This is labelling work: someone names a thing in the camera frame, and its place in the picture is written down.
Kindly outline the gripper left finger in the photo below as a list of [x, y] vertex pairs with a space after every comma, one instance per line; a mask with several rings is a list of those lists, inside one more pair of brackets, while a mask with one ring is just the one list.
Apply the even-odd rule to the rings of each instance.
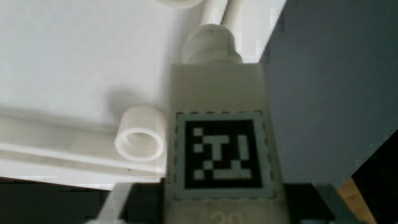
[[121, 218], [126, 200], [131, 191], [131, 183], [117, 183], [110, 191], [97, 217], [87, 221], [87, 224], [126, 224]]

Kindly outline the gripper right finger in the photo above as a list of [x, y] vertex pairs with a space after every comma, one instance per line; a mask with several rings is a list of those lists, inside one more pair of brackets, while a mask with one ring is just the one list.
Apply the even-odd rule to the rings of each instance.
[[348, 209], [334, 186], [330, 184], [316, 184], [314, 188], [334, 215], [334, 221], [330, 224], [362, 224]]

